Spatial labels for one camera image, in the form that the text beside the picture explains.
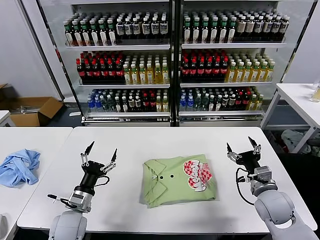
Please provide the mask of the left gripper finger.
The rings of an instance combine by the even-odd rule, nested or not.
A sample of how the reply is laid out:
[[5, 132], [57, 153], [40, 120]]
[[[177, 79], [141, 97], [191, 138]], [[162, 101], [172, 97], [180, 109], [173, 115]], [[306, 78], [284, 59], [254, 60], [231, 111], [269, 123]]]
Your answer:
[[93, 148], [94, 145], [94, 141], [85, 149], [84, 153], [80, 154], [80, 158], [81, 158], [81, 166], [82, 167], [88, 167], [89, 166], [89, 160], [88, 160], [88, 156]]
[[113, 168], [116, 167], [116, 159], [117, 159], [117, 148], [115, 149], [113, 155], [112, 155], [112, 158], [110, 160], [110, 163], [108, 163], [107, 165], [105, 165], [104, 167], [101, 167], [100, 170], [103, 172], [103, 173], [108, 173], [110, 172]]

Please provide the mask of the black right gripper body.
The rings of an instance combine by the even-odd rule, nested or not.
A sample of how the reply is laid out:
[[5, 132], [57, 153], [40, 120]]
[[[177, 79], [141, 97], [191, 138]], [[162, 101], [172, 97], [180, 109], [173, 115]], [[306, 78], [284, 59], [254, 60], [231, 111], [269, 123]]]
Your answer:
[[254, 153], [253, 150], [239, 153], [240, 158], [236, 160], [238, 165], [244, 166], [249, 173], [254, 173], [260, 165], [258, 161], [261, 159], [261, 153]]

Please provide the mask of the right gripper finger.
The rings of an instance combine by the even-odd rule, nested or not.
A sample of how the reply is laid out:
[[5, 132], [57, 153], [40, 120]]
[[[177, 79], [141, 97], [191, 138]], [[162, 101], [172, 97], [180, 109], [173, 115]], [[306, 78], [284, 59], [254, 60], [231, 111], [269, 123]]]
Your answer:
[[253, 155], [260, 155], [261, 154], [261, 145], [257, 144], [254, 139], [252, 139], [250, 136], [248, 137], [252, 147], [253, 147]]
[[227, 145], [227, 157], [232, 161], [238, 161], [242, 158], [242, 156], [232, 150], [229, 143], [226, 143]]

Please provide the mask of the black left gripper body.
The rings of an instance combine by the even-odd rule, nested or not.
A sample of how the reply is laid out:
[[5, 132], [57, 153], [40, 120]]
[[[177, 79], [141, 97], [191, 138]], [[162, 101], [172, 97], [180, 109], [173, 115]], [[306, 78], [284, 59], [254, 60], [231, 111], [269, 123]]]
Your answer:
[[[74, 191], [81, 191], [90, 195], [94, 195], [95, 187], [108, 184], [110, 178], [106, 176], [106, 173], [104, 172], [104, 170], [101, 170], [101, 168], [104, 168], [104, 165], [102, 163], [89, 160], [88, 166], [86, 164], [82, 166], [84, 176], [80, 184], [74, 188]], [[105, 183], [97, 184], [99, 178], [106, 178], [107, 181]]]

